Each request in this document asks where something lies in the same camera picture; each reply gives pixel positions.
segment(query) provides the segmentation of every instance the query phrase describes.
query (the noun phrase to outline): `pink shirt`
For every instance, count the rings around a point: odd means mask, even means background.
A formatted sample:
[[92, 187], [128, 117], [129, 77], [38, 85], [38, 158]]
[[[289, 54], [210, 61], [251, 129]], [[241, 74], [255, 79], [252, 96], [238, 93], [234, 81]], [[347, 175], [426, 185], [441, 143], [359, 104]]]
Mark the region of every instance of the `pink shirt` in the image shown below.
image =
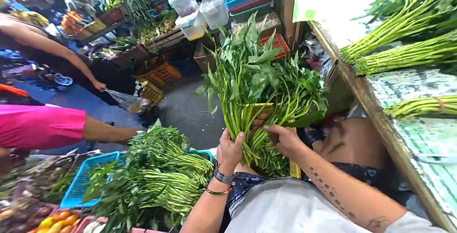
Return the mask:
[[52, 149], [83, 137], [85, 111], [0, 104], [0, 148]]

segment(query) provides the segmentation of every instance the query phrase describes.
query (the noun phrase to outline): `person's left hand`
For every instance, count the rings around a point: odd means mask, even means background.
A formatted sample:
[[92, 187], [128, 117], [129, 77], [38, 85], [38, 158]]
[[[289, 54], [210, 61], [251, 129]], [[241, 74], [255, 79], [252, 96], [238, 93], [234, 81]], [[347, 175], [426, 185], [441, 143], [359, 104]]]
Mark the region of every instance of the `person's left hand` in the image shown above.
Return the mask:
[[233, 175], [233, 171], [240, 162], [241, 155], [243, 154], [241, 150], [243, 141], [244, 132], [240, 132], [236, 137], [235, 142], [232, 142], [229, 130], [225, 128], [219, 140], [220, 144], [218, 146], [217, 154], [220, 173], [227, 176]]
[[96, 81], [93, 83], [94, 84], [94, 87], [98, 90], [98, 91], [102, 91], [102, 90], [108, 90], [106, 88], [106, 84], [103, 84], [101, 83], [100, 81]]

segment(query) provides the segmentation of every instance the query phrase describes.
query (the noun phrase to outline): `wooden shelf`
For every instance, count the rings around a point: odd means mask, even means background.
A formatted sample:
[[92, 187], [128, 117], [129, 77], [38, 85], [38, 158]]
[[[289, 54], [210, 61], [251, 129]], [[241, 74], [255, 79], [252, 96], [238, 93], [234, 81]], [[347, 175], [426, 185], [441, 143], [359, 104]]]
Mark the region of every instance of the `wooden shelf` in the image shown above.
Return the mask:
[[334, 73], [338, 73], [351, 88], [352, 94], [362, 105], [365, 114], [372, 120], [376, 130], [379, 132], [383, 145], [386, 147], [392, 160], [400, 172], [406, 177], [413, 191], [419, 196], [430, 219], [437, 226], [449, 232], [454, 232], [456, 230], [454, 225], [438, 206], [437, 200], [422, 180], [417, 169], [411, 163], [412, 157], [409, 149], [394, 129], [392, 120], [383, 113], [379, 101], [373, 94], [372, 86], [365, 77], [356, 76], [353, 66], [342, 62], [338, 56], [338, 48], [331, 42], [331, 37], [327, 31], [323, 30], [316, 22], [308, 22], [308, 24], [334, 61]]

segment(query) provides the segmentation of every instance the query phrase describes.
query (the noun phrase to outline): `plastic bag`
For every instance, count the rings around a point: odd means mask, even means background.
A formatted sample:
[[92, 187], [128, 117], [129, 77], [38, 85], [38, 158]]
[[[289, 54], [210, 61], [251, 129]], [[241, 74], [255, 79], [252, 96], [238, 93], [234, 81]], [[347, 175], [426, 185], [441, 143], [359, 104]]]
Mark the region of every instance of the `plastic bag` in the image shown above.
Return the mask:
[[119, 103], [119, 106], [132, 113], [143, 113], [149, 106], [150, 101], [121, 92], [107, 90], [107, 92]]

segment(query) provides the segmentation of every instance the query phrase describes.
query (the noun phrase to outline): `bracelet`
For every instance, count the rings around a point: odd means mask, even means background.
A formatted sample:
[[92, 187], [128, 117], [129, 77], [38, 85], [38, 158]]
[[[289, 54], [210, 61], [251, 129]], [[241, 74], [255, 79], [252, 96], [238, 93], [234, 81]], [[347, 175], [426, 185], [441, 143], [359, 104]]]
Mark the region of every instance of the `bracelet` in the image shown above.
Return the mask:
[[209, 190], [208, 188], [206, 188], [205, 190], [208, 193], [210, 193], [211, 195], [225, 195], [225, 194], [229, 193], [232, 190], [232, 187], [229, 187], [228, 190], [225, 191], [225, 192], [214, 192], [214, 191]]

